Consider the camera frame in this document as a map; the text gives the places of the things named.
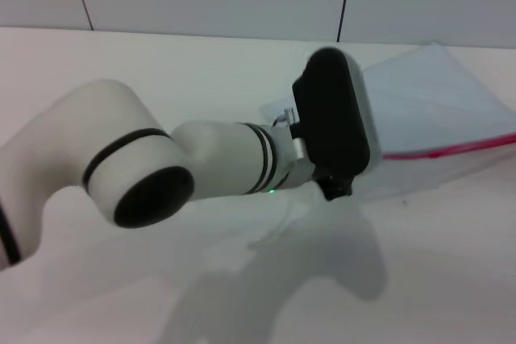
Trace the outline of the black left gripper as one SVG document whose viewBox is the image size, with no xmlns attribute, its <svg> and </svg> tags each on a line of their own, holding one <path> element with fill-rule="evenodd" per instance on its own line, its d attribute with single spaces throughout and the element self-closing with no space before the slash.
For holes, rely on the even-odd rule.
<svg viewBox="0 0 516 344">
<path fill-rule="evenodd" d="M 316 165 L 312 173 L 312 181 L 318 185 L 327 201 L 350 197 L 353 194 L 354 179 L 355 171 L 349 166 Z"/>
</svg>

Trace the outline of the clear document bag red zipper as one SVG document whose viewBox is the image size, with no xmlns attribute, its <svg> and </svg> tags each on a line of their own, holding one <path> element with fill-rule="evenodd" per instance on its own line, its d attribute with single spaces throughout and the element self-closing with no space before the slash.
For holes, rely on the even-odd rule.
<svg viewBox="0 0 516 344">
<path fill-rule="evenodd" d="M 361 70 L 381 146 L 381 158 L 352 183 L 361 197 L 433 189 L 516 156 L 516 111 L 445 48 L 428 45 Z M 261 111 L 275 131 L 286 131 L 294 140 L 292 156 L 279 152 L 269 188 L 312 180 L 315 164 L 299 135 L 293 90 Z M 439 157 L 427 158 L 432 152 Z"/>
</svg>

